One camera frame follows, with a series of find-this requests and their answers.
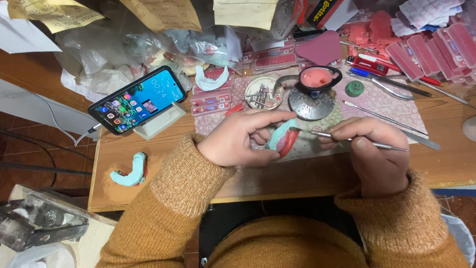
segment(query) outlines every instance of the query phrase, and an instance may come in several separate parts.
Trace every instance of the red lighter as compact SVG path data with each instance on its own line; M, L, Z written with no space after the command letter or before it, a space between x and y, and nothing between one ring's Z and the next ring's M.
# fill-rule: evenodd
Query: red lighter
M354 68L359 68L365 71L369 71L374 74L385 76L388 73L388 67L377 62L371 62L359 57L348 56L346 65Z

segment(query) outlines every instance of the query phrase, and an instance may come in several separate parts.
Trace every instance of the mustard knit sweater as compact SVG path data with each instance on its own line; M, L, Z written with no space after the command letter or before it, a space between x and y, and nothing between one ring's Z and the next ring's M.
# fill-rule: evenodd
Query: mustard knit sweater
M188 134L162 169L132 201L97 267L184 267L182 254L210 199L233 168L219 167ZM363 199L359 189L339 194L336 205L352 214L365 250L334 228L295 216L265 217L232 231L206 267L443 268L468 267L439 216L423 180L408 172L406 191Z

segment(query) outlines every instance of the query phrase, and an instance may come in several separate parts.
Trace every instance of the black cable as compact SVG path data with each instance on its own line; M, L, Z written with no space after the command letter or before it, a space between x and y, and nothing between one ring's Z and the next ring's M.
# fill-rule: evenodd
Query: black cable
M87 155L84 155L80 152L76 152L75 150L71 150L71 149L59 146L57 144L54 144L54 143L51 143L51 142L48 142L48 141L45 141L45 140L42 140L42 139L32 138L30 136L26 136L26 135L23 135L23 134L18 134L18 133L15 133L15 132L11 132L11 131L8 131L6 129L0 129L0 134L4 134L4 135L10 136L10 137L15 137L15 138L19 138L19 139L27 139L27 140L30 140L30 141L42 142L42 143L57 147L59 149L62 149L62 150L68 151L68 152L72 152L72 153L75 153L77 155L81 155L81 156L85 157L88 160L94 161L94 159L92 159L92 158L88 157Z
M25 138L15 137L15 136L12 136L12 135L8 135L8 136L11 136L11 137L13 137L13 138L17 138L17 139L23 140L23 141L25 141L25 142L27 142L27 143L31 143L31 144L35 144L35 145L39 146L39 147L50 157L50 159L51 159L51 165L53 166L53 168L56 168L55 159L53 158L53 156L48 152L48 150L47 150L45 147L43 147L42 145L40 145L40 144L38 144L38 143L36 143L36 142L34 142L34 141L30 141L30 140L25 139ZM55 172L55 174L54 174L54 176L53 176L53 181L51 182L50 187L53 187L53 185L55 184L55 182L56 182L56 176L57 176L57 174L56 174L56 172Z
M0 167L13 167L13 168L21 168L21 169L30 169L30 170L39 170L39 171L48 171L57 172L59 173L69 173L69 174L77 174L77 175L92 175L91 172L86 171L78 171L78 170L71 170L65 168L54 168L54 167L47 167L47 166L40 166L40 165L26 165L26 164L19 164L15 162L6 162L0 161Z

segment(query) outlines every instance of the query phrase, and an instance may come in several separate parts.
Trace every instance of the white cable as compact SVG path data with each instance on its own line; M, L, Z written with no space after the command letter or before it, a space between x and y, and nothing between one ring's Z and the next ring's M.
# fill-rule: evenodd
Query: white cable
M46 104L46 106L48 106L48 109L50 110L50 113L51 113L51 117L53 117L53 123L55 124L55 126L56 126L59 130L61 130L61 132L63 132L64 134L66 134L66 136L70 137L71 140L73 140L75 147L78 146L78 143L82 140L82 138L84 138L86 135L89 134L89 131L88 131L88 132L86 132L85 134L81 135L81 137L79 137L79 138L76 140L73 136L71 136L68 132L66 132L64 129L62 129L62 128L58 125L58 122L56 122L55 115L53 114L53 110L51 109L51 106L50 106L50 104L49 104L47 101L45 101L41 96L39 96L39 95L36 94L36 93L33 93L33 92L31 92L31 91L29 91L29 90L26 90L26 89L25 89L25 91L28 92L28 93L30 93L30 94L32 94L33 96L39 98L42 102L44 102L44 103Z

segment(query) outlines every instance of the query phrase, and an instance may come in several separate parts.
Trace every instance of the blue pen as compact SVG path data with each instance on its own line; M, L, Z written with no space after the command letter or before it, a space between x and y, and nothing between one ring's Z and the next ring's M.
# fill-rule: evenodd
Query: blue pen
M363 77L375 78L375 80L380 81L382 83L386 83L386 84L389 84L389 85L392 85L392 86L410 91L410 92L418 94L418 95L422 95L422 96L425 96L425 97L431 97L432 96L431 93L426 92L424 90L414 88L412 86L405 85L405 84L402 84L402 83L399 83L399 82L395 82L393 80L390 80L390 79L386 78L385 76L376 75L376 74L371 73L369 71L365 71L365 70L362 70L362 69L359 69L359 68L350 68L350 71L353 72L353 73L356 73L358 75L361 75Z

